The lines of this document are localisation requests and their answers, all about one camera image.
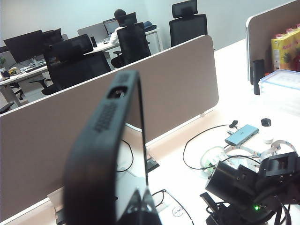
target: desk leg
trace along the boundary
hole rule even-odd
[[[111,70],[114,70],[114,67],[111,63],[112,59],[111,59],[111,56],[110,56],[109,52],[103,52],[103,53],[104,53],[104,56],[105,56],[105,58],[108,62],[109,67],[111,68]]]
[[[12,108],[16,108],[21,106],[21,102],[18,99],[18,97],[15,95],[14,91],[12,90],[12,88],[10,87],[10,85],[2,85],[0,87],[1,93],[3,95],[3,97],[6,99],[6,101],[9,102],[14,102],[15,104],[12,105]]]
[[[156,37],[157,37],[157,41],[158,41],[158,45],[159,45],[159,50],[163,51],[164,47],[163,47],[163,42],[161,40],[161,36],[160,36],[159,31],[156,31]]]

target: white shirt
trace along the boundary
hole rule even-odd
[[[118,44],[119,43],[119,39],[118,39],[118,34],[117,34],[117,30],[122,29],[122,27],[117,27],[114,30],[114,33],[112,33],[110,39],[109,39],[109,43],[111,43],[112,45]]]

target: potted plant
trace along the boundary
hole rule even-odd
[[[4,65],[5,61],[6,61],[5,58],[0,57],[0,72],[1,72],[1,75],[2,75],[3,77],[9,77],[9,74],[8,74],[8,72],[6,71],[6,69],[3,68],[3,65]]]
[[[0,57],[0,68],[2,68],[2,66],[4,65],[6,59],[5,58],[2,58]]]

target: speaker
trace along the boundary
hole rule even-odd
[[[264,77],[264,60],[255,60],[252,62],[254,94],[260,95],[258,82]]]
[[[93,47],[96,48],[97,44],[96,44],[95,38],[94,37],[90,37],[90,39],[92,41]]]

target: laptop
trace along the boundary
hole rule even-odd
[[[110,39],[112,33],[114,33],[115,29],[119,27],[119,23],[115,18],[113,18],[113,19],[103,21],[103,25],[104,25],[107,35],[108,35],[108,37],[106,37],[104,39],[104,43],[106,43],[109,41],[109,39]]]

